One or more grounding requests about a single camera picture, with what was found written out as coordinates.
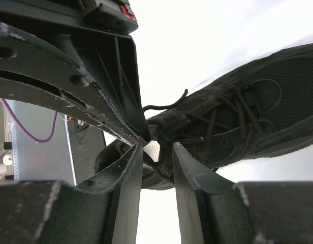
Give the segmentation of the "black shoelace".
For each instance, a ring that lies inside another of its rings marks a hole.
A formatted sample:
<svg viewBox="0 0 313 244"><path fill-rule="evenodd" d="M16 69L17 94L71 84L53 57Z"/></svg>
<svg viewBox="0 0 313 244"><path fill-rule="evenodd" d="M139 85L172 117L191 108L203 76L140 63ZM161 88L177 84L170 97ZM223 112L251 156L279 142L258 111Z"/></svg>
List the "black shoelace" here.
<svg viewBox="0 0 313 244"><path fill-rule="evenodd" d="M255 116L240 89L229 87L228 95L184 94L176 103L169 106L146 106L146 110L162 110L162 113L148 119L147 124L153 140L159 143L158 161L146 152L143 162L151 167L159 178L174 183L170 172L162 173L161 168L172 170L172 144L181 143L199 161L208 161L206 153L213 148L216 135L237 131L238 139L248 137L253 129L263 133L259 119Z"/></svg>

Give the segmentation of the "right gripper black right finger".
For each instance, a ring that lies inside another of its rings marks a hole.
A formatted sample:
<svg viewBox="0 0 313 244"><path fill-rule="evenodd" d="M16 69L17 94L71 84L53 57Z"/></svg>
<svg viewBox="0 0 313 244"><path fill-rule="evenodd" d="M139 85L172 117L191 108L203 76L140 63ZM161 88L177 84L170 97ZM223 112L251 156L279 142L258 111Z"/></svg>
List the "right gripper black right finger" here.
<svg viewBox="0 0 313 244"><path fill-rule="evenodd" d="M313 243L313 181L234 183L172 151L182 243Z"/></svg>

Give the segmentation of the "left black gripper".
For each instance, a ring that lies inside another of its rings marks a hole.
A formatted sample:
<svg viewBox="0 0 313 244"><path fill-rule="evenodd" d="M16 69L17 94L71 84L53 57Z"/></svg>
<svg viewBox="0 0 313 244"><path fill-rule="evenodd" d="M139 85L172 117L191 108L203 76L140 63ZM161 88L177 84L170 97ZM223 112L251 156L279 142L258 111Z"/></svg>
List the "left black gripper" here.
<svg viewBox="0 0 313 244"><path fill-rule="evenodd" d="M149 142L127 36L137 28L128 1L0 1L0 98Z"/></svg>

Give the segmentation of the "black sneaker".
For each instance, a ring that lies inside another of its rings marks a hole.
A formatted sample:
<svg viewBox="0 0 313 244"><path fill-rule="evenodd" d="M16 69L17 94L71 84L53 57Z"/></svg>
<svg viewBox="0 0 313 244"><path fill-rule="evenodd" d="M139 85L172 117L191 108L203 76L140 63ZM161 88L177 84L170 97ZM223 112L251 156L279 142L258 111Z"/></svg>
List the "black sneaker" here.
<svg viewBox="0 0 313 244"><path fill-rule="evenodd" d="M219 77L147 120L153 160L143 155L141 187L174 187L172 145L216 171L313 144L313 43L283 49Z"/></svg>

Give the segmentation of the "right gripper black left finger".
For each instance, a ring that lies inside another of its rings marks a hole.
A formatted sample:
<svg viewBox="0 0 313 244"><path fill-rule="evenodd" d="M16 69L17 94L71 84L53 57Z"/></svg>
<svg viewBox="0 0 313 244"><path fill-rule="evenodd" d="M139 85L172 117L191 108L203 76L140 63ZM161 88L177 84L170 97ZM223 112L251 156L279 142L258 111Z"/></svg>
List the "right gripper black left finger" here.
<svg viewBox="0 0 313 244"><path fill-rule="evenodd" d="M77 186L0 181L0 243L135 243L142 165L138 143Z"/></svg>

